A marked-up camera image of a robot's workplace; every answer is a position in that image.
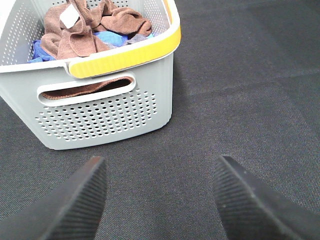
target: ventilation holes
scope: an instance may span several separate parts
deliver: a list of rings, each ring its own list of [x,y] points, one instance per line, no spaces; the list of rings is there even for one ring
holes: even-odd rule
[[[86,7],[89,9],[95,8],[99,5],[99,2],[101,2],[101,0],[86,0]],[[120,8],[120,7],[128,7],[129,6],[128,2],[129,0],[122,0],[122,1],[114,1],[113,3]],[[52,5],[57,6],[64,3],[66,3],[66,0],[54,1],[52,2]]]
[[[169,28],[169,22],[165,22],[165,11],[161,11],[156,0],[145,0],[144,9],[146,11],[145,17],[152,22],[152,33],[157,36],[164,33]]]
[[[137,88],[121,96],[91,102],[45,106],[34,120],[47,136],[74,142],[141,128],[157,113],[156,95]]]
[[[15,17],[11,27],[8,28],[8,35],[2,35],[3,42],[1,43],[4,48],[1,49],[2,52],[0,52],[0,66],[24,64],[32,59],[34,54],[32,42],[41,38],[43,28],[38,22],[38,16],[34,9],[31,9],[31,6],[32,5],[25,4],[25,2],[22,1],[20,8],[15,13],[11,13],[12,15],[15,14]],[[21,57],[17,58],[18,46],[25,44],[26,41],[29,43],[29,50],[27,50],[23,56],[25,59]]]

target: basket handle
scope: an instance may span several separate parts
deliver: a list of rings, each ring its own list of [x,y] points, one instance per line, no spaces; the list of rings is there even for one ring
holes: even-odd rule
[[[133,90],[136,84],[136,78],[131,72],[122,72],[85,80],[42,85],[36,92],[40,103],[48,107],[58,107],[124,94]]]

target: yellow basket handle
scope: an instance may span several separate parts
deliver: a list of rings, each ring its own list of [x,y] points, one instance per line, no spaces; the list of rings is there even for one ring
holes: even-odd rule
[[[174,0],[163,2],[171,22],[166,32],[142,42],[76,58],[69,63],[69,73],[84,79],[141,65],[172,53],[181,41],[180,18]]]

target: gray plastic basket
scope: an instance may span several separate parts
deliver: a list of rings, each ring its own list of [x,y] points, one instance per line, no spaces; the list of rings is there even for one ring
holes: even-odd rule
[[[42,19],[45,13],[50,7],[65,2],[15,1],[0,39],[0,94],[3,99],[45,146],[55,150],[110,143],[164,126],[172,114],[173,51],[179,43],[166,55],[98,76],[79,79],[71,74],[69,67],[86,59],[114,56],[124,50],[161,43],[168,48],[172,42],[169,39],[174,34],[177,36],[180,30],[174,1],[115,2],[149,18],[154,38],[87,58],[26,64],[33,56],[33,40],[40,39],[44,33]],[[98,2],[87,0],[90,8]],[[126,88],[58,101],[41,96],[43,91],[83,86],[119,76],[131,76],[134,82]]]

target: cloth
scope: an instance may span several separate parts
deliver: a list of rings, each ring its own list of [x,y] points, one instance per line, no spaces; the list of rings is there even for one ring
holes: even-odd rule
[[[58,100],[58,99],[66,99],[86,94],[93,94],[102,91],[107,91],[111,89],[116,89],[120,87],[124,87],[133,82],[132,77],[120,77],[107,81],[102,81],[90,85],[71,87],[66,89],[54,90],[54,91],[46,91],[42,93],[46,99]]]
[[[33,58],[32,60],[28,61],[28,63],[39,63],[56,60],[53,56],[50,56],[48,53],[46,53],[46,51],[42,49],[40,44],[40,40],[33,41]]]
[[[113,45],[115,47],[121,47],[128,40],[128,36],[119,35],[112,31],[95,32],[97,36],[104,44]]]
[[[60,21],[60,15],[72,4],[80,17],[69,29]],[[112,31],[122,35],[151,33],[151,22],[129,7],[117,7],[110,0],[102,0],[91,10],[85,0],[67,0],[67,3],[49,9],[44,17],[45,32],[41,47],[56,59],[87,57],[109,50],[93,32]]]
[[[132,37],[130,40],[127,40],[124,45],[130,45],[130,44],[134,44],[134,43],[138,43],[150,38],[153,38],[154,35],[151,33],[149,36],[144,36],[142,34],[136,34],[134,37]]]

